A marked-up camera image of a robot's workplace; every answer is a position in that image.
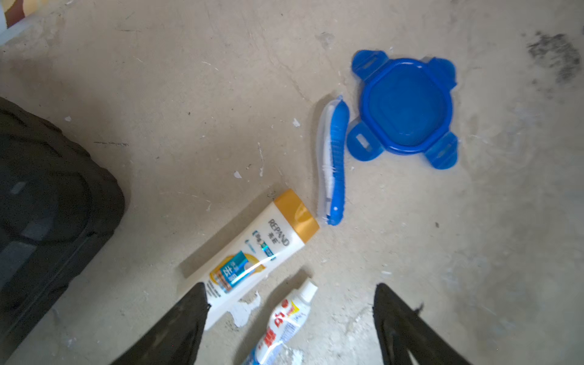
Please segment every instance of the dark stain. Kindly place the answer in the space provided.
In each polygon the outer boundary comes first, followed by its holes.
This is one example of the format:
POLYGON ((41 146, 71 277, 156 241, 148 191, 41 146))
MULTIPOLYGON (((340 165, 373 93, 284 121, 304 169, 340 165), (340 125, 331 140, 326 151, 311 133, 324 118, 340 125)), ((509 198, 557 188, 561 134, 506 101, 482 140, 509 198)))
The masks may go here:
POLYGON ((581 71, 580 52, 565 34, 550 36, 537 32, 540 39, 527 45, 529 54, 543 67, 556 72, 556 82, 565 84, 581 71))
POLYGON ((93 143, 97 143, 97 144, 111 144, 114 146, 122 146, 122 147, 128 147, 129 144, 127 143, 120 143, 120 142, 93 142, 93 143))
POLYGON ((545 98, 551 100, 554 98, 554 90, 552 88, 547 88, 544 90, 545 98))

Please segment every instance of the paint fleck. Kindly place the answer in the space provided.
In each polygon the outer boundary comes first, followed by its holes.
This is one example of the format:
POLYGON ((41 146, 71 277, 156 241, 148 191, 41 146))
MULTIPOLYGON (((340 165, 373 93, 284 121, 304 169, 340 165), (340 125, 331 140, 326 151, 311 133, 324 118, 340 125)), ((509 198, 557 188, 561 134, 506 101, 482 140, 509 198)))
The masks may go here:
POLYGON ((255 299, 251 303, 246 303, 244 301, 239 301, 231 307, 228 311, 233 316, 233 322, 236 327, 243 327, 248 323, 249 316, 251 315, 252 311, 259 307, 260 303, 262 302, 262 298, 259 296, 259 293, 255 292, 255 299))
POLYGON ((497 313, 493 312, 492 310, 490 310, 489 308, 485 307, 485 306, 484 306, 484 305, 482 305, 482 304, 479 304, 479 307, 481 307, 482 309, 484 309, 485 311, 487 311, 487 312, 491 313, 491 314, 492 314, 492 315, 494 315, 494 316, 496 316, 496 315, 497 315, 497 313))
POLYGON ((68 348, 71 348, 71 346, 73 346, 73 344, 75 344, 75 342, 77 342, 77 338, 73 337, 67 340, 66 345, 68 348))
POLYGON ((322 32, 314 37, 321 43, 322 48, 326 50, 330 50, 332 43, 335 41, 335 35, 327 32, 322 32))
POLYGON ((302 365, 304 352, 302 350, 292 350, 292 365, 302 365))
POLYGON ((263 166, 264 166, 264 159, 263 159, 263 153, 262 153, 262 146, 259 144, 258 142, 258 150, 259 150, 259 156, 262 159, 262 167, 259 168, 259 177, 263 177, 263 166))

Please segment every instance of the toothpaste tube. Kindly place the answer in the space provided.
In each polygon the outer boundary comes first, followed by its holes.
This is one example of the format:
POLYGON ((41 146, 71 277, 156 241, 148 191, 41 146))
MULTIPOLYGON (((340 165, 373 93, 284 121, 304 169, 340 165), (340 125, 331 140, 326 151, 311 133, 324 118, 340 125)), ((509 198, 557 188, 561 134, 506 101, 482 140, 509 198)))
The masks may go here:
POLYGON ((272 365, 275 363, 282 345, 304 325, 310 313, 310 302, 318 287, 307 279, 300 289, 294 289, 278 305, 267 324, 266 334, 258 342, 242 365, 272 365))

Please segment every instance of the lid tab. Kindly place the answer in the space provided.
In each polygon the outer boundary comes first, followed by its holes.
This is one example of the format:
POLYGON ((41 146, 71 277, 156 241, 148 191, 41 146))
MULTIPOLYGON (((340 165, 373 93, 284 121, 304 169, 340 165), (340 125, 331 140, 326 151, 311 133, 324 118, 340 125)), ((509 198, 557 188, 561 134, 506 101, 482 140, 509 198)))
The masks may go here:
POLYGON ((458 160, 457 146, 458 137, 454 133, 448 132, 431 145, 424 152, 424 155, 426 155, 426 158, 434 168, 446 170, 454 166, 456 160, 458 160))
POLYGON ((428 67, 447 90, 454 89, 456 86, 456 67, 452 62, 444 58, 434 57, 428 62, 428 67))
POLYGON ((349 132, 347 148, 359 161, 371 161, 384 151, 381 142, 362 121, 349 132))
POLYGON ((380 71, 389 58, 383 51, 359 51, 353 57, 351 68, 363 81, 367 82, 380 71))

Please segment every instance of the toothbrush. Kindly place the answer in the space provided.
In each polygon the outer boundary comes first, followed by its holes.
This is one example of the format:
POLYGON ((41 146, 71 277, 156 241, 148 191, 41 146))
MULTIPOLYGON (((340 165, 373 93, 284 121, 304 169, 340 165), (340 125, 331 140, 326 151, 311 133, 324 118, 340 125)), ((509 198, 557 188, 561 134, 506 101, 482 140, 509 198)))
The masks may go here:
POLYGON ((345 210, 345 135, 349 107, 342 96, 322 111, 317 134, 318 217, 338 225, 345 210))

